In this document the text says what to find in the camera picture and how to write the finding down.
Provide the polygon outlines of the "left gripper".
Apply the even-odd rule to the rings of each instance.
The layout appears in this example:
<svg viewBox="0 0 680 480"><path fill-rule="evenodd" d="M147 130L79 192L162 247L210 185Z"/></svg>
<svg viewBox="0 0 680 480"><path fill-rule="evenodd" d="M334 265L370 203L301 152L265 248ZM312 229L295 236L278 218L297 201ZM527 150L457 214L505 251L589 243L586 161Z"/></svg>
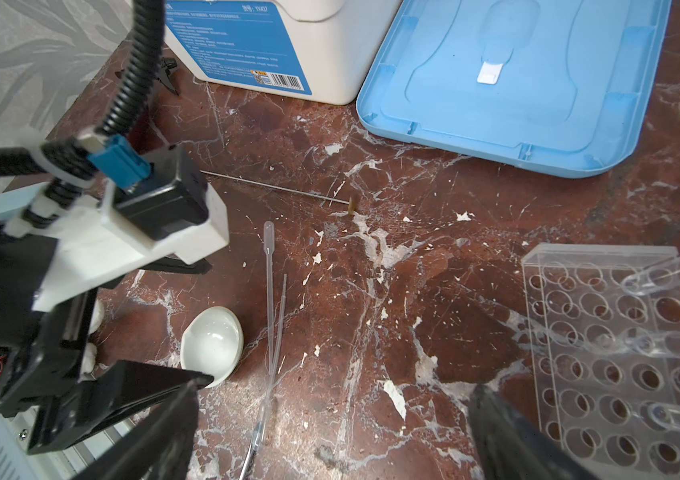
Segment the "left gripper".
<svg viewBox="0 0 680 480"><path fill-rule="evenodd" d="M31 237L0 243L0 415L38 409L27 450L64 450L167 400L186 384L202 389L212 376L119 360L94 380L80 377L98 290L89 289L48 312L33 301L57 242Z"/></svg>

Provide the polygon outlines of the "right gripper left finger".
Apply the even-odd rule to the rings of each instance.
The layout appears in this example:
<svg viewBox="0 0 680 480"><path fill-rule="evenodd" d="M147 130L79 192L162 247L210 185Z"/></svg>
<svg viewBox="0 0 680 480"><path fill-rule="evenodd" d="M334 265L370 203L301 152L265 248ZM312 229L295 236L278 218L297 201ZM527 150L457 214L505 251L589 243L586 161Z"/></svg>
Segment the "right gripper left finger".
<svg viewBox="0 0 680 480"><path fill-rule="evenodd" d="M132 407L158 407L125 437L78 473L78 479L183 479L198 422L196 379L96 381L87 389L84 412L97 420Z"/></svg>

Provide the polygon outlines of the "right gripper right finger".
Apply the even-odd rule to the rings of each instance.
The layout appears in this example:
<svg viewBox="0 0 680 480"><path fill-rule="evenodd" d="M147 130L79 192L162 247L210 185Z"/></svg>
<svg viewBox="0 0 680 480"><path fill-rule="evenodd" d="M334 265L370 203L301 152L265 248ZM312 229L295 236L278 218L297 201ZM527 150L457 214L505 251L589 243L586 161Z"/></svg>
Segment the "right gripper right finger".
<svg viewBox="0 0 680 480"><path fill-rule="evenodd" d="M475 448L487 479L595 477L488 386L476 386L467 406Z"/></svg>

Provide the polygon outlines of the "clear acrylic test tube rack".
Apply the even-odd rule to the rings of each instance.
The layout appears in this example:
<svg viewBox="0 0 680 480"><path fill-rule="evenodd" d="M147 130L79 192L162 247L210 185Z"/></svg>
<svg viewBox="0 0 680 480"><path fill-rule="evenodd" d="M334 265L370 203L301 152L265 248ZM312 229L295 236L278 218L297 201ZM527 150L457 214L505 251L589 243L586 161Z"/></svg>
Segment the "clear acrylic test tube rack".
<svg viewBox="0 0 680 480"><path fill-rule="evenodd" d="M640 414L646 402L680 405L680 288L621 286L676 255L545 243L523 257L540 428L601 479L680 479L680 433Z"/></svg>

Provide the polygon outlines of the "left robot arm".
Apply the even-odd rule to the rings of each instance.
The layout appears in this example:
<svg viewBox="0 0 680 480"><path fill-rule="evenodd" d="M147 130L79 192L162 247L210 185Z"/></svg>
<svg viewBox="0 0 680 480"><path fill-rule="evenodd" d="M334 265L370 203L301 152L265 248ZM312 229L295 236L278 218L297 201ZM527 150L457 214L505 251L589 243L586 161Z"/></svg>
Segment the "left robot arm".
<svg viewBox="0 0 680 480"><path fill-rule="evenodd" d="M125 18L111 1L0 1L0 118L20 100L19 126L48 127L60 119L103 66L111 45L124 39ZM0 177L25 176L38 166L17 147L0 146ZM35 313L31 296L52 253L48 239L15 242L0 226L0 414L41 410L28 450L68 448L124 418L173 397L204 377L179 369L120 361L101 380L82 381L85 341L62 335L94 309L95 291L49 313Z"/></svg>

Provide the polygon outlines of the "small white ceramic bowl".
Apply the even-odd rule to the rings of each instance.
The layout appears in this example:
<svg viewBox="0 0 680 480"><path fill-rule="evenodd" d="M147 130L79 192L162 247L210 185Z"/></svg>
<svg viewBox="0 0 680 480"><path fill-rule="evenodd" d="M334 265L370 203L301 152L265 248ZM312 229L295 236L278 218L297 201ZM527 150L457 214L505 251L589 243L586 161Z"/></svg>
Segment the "small white ceramic bowl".
<svg viewBox="0 0 680 480"><path fill-rule="evenodd" d="M234 372L243 347L243 330L236 315L226 307L211 307L183 332L181 367L212 376L213 381L206 389L214 388Z"/></svg>

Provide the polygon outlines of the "clear plastic pipette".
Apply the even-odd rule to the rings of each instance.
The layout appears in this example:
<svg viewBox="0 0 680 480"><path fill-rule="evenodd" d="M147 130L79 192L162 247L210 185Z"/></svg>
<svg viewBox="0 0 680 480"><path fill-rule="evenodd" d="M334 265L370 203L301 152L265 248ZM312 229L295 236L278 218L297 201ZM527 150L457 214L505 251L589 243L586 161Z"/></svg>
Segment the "clear plastic pipette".
<svg viewBox="0 0 680 480"><path fill-rule="evenodd" d="M275 303L274 253L276 250L276 231L272 221L266 221L263 227L263 246L266 257L266 301L267 301L267 334L268 334L268 374L269 385L276 381L278 362L280 360L284 323L284 303L286 298L286 281L284 276L282 299L277 313Z"/></svg>

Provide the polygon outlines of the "thin metal rod brass tip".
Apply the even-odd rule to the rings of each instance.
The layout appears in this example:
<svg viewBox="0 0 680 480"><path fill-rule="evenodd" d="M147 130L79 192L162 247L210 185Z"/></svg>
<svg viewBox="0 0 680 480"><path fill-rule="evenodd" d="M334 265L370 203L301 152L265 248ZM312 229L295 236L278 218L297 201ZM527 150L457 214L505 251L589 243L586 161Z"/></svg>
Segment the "thin metal rod brass tip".
<svg viewBox="0 0 680 480"><path fill-rule="evenodd" d="M278 186L278 185L273 185L273 184L268 184L268 183L263 183L255 180L250 180L250 179L245 179L242 177L236 177L236 176L231 176L231 175L226 175L222 173L217 173L217 172L212 172L208 170L202 170L202 174L206 176L211 176L219 179L224 179L224 180L229 180L229 181L234 181L238 183L243 183L251 186L257 186L269 190L274 190L274 191L279 191L279 192L284 192L284 193L289 193L293 195L298 195L298 196L303 196L303 197L308 197L312 199L316 199L322 202L327 202L329 204L339 204L339 205L344 205L347 207L348 211L350 213L354 213L358 211L358 202L354 199L350 200L343 200L337 197L330 197L326 195L321 195L318 193L313 193L313 192L307 192L307 191L301 191L301 190L296 190L288 187L283 187L283 186Z"/></svg>

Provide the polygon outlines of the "blue plastic bin lid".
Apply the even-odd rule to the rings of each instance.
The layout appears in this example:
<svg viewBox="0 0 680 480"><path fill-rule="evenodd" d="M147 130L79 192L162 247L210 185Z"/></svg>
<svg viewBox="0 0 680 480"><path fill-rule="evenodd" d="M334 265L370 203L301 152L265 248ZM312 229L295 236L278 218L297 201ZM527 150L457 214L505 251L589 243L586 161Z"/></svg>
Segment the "blue plastic bin lid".
<svg viewBox="0 0 680 480"><path fill-rule="evenodd" d="M373 134L562 178L637 148L667 1L406 1L356 102Z"/></svg>

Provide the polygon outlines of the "white plastic storage bin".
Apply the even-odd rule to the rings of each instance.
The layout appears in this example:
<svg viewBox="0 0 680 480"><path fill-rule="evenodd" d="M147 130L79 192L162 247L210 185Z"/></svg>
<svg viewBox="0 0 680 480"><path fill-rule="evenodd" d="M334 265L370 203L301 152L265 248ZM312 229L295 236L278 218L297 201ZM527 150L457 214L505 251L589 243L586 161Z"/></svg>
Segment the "white plastic storage bin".
<svg viewBox="0 0 680 480"><path fill-rule="evenodd" d="M169 1L165 43L198 80L347 105L400 6L396 0Z"/></svg>

